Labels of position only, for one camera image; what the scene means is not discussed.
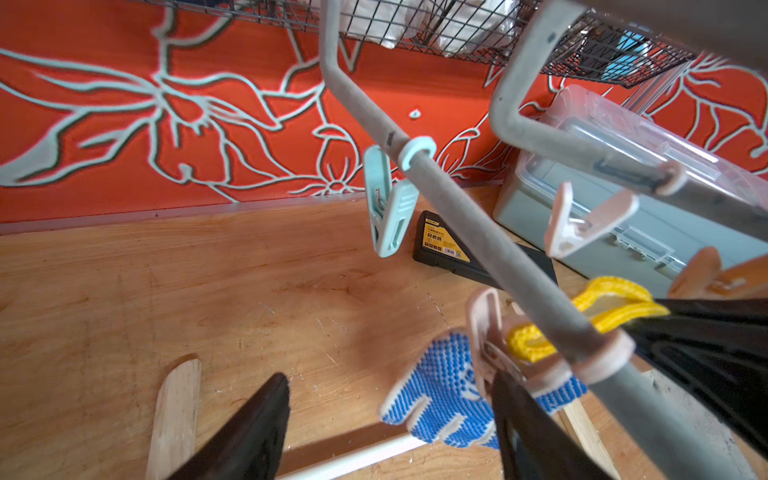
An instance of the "wooden stick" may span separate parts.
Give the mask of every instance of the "wooden stick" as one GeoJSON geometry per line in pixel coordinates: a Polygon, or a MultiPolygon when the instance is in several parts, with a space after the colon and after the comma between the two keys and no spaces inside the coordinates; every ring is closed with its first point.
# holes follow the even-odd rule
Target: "wooden stick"
{"type": "Polygon", "coordinates": [[[589,419],[589,415],[587,415],[587,411],[584,410],[581,402],[574,400],[563,407],[560,411],[560,418],[563,421],[565,431],[568,432],[576,443],[581,445],[581,448],[589,455],[589,458],[603,468],[610,476],[616,478],[616,480],[621,480],[614,461],[605,449],[597,429],[592,425],[592,421],[589,419]]]}
{"type": "Polygon", "coordinates": [[[194,454],[200,360],[173,369],[160,387],[154,409],[147,480],[165,480],[194,454]]]}

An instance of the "light blue clothespin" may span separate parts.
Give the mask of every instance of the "light blue clothespin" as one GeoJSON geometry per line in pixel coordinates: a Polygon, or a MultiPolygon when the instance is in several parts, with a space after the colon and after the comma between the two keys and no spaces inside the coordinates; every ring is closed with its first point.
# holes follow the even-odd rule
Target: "light blue clothespin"
{"type": "MultiPolygon", "coordinates": [[[[437,145],[430,137],[416,137],[400,152],[400,169],[407,171],[411,158],[419,151],[435,156],[437,145]]],[[[410,180],[392,185],[389,157],[378,145],[370,147],[362,156],[362,171],[366,178],[366,199],[371,222],[373,249],[379,257],[389,257],[397,251],[406,235],[419,190],[410,180]]]]}

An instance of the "plastic bag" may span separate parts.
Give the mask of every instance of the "plastic bag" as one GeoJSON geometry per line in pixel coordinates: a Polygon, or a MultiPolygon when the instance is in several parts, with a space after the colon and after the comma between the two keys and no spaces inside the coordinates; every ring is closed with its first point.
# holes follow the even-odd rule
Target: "plastic bag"
{"type": "MultiPolygon", "coordinates": [[[[322,0],[302,0],[319,15],[322,0]]],[[[403,38],[418,33],[424,13],[422,0],[343,0],[339,30],[354,38],[394,48],[403,38]]]]}
{"type": "Polygon", "coordinates": [[[443,55],[470,54],[478,48],[501,48],[514,39],[519,0],[426,0],[434,5],[429,22],[438,37],[433,47],[443,55]]]}

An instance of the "floral pattern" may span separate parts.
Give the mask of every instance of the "floral pattern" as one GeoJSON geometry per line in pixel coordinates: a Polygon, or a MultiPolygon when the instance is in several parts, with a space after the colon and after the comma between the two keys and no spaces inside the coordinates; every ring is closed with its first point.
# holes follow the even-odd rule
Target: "floral pattern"
{"type": "MultiPolygon", "coordinates": [[[[89,58],[103,50],[98,46],[93,52],[73,47],[69,59],[44,55],[40,50],[50,44],[30,51],[32,46],[16,41],[24,34],[17,30],[15,37],[15,26],[0,19],[7,35],[4,40],[0,34],[0,102],[6,105],[0,125],[8,133],[17,128],[17,116],[30,119],[0,147],[0,201],[13,205],[3,209],[0,221],[363,190],[360,149],[371,141],[326,90],[315,35],[130,2],[111,3],[119,12],[106,11],[98,0],[72,5],[51,6],[61,7],[51,17],[77,15],[72,21],[84,22],[84,31],[95,31],[98,23],[130,28],[150,53],[121,65],[103,55],[100,61],[89,58]],[[123,25],[124,18],[136,20],[123,25]],[[247,41],[271,48],[244,55],[247,41]],[[9,43],[15,46],[6,48],[9,43]],[[136,71],[145,64],[149,68],[136,71]]],[[[39,5],[25,8],[31,18],[39,16],[33,11],[39,5]]],[[[139,50],[121,48],[115,54],[139,50]]],[[[457,181],[503,175],[514,149],[493,135],[487,113],[503,68],[484,71],[481,65],[359,41],[343,42],[339,54],[374,100],[414,130],[409,133],[435,138],[435,161],[457,181]],[[427,61],[429,68],[420,71],[427,61]],[[401,76],[393,73],[401,69],[401,76]],[[419,90],[418,81],[401,78],[416,74],[426,75],[431,87],[419,90]],[[387,81],[405,82],[405,89],[387,81]],[[408,116],[414,107],[421,116],[408,116]]],[[[542,75],[521,111],[541,114],[567,83],[618,102],[631,94],[542,75]]],[[[765,174],[767,92],[768,83],[756,72],[703,55],[644,115],[765,174]],[[749,84],[751,97],[734,94],[734,83],[749,84]]]]}

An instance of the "wooden floor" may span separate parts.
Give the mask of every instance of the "wooden floor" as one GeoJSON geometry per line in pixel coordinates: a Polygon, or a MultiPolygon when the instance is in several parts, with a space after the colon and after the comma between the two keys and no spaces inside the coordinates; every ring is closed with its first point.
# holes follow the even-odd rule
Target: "wooden floor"
{"type": "MultiPolygon", "coordinates": [[[[486,210],[497,194],[472,190],[486,210]]],[[[157,391],[190,357],[198,448],[273,372],[290,378],[283,472],[401,432],[379,404],[478,288],[411,258],[413,222],[388,259],[364,200],[0,237],[0,478],[140,478],[157,391]]],[[[571,295],[585,283],[557,272],[571,295]]],[[[622,478],[658,478],[596,399],[584,406],[622,478]]],[[[500,471],[490,449],[434,445],[349,477],[500,471]]]]}

